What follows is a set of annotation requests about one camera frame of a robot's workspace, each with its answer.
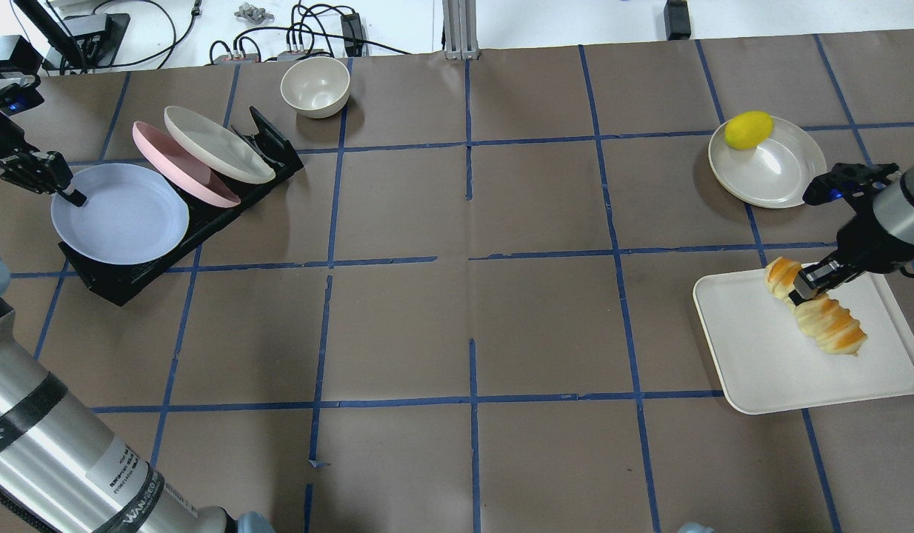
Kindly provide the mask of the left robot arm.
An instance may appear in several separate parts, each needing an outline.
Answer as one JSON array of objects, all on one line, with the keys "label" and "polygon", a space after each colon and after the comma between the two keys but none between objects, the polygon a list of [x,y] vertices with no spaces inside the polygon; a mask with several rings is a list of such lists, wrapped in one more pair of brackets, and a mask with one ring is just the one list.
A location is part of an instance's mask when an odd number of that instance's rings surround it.
[{"label": "left robot arm", "polygon": [[0,501],[48,532],[270,532],[260,513],[194,509],[16,341],[0,259]]}]

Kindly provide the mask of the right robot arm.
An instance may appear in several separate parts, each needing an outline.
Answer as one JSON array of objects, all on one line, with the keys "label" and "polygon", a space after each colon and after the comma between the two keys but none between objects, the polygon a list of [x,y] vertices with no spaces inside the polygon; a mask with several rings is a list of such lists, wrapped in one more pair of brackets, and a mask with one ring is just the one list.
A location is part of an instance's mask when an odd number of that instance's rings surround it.
[{"label": "right robot arm", "polygon": [[838,163],[816,176],[802,196],[819,206],[846,201],[854,216],[836,233],[836,249],[803,267],[788,294],[792,304],[806,303],[864,273],[886,275],[914,260],[914,165]]}]

